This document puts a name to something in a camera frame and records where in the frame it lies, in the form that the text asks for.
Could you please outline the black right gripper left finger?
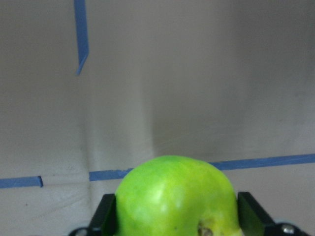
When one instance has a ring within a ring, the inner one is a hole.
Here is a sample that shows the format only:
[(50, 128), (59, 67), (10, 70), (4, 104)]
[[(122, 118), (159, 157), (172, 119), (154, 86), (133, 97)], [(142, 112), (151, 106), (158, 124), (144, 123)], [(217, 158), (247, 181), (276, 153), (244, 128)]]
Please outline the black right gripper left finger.
[(88, 226), (89, 236), (113, 236), (117, 229), (116, 196), (104, 194)]

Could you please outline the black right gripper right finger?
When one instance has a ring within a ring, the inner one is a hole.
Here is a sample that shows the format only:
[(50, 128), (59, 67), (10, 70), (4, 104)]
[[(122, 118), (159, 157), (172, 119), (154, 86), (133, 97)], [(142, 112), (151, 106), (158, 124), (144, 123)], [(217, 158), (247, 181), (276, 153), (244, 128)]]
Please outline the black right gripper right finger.
[(250, 192), (238, 192), (238, 220), (245, 236), (274, 236), (276, 223)]

